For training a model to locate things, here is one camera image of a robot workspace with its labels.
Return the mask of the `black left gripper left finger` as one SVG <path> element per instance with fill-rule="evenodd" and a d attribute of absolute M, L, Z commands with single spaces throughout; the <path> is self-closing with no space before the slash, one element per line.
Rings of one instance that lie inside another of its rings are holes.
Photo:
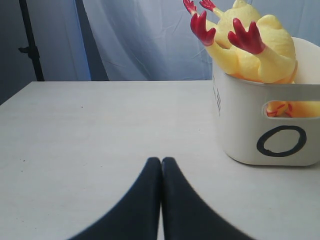
<path fill-rule="evenodd" d="M 156 240 L 161 205 L 161 162 L 147 159 L 126 194 L 72 240 Z"/>

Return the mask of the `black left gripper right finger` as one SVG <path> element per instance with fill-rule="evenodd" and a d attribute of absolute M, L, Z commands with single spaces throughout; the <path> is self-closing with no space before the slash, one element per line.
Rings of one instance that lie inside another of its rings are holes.
<path fill-rule="evenodd" d="M 166 240 L 251 240 L 192 188 L 173 157 L 162 160 L 162 224 Z"/>

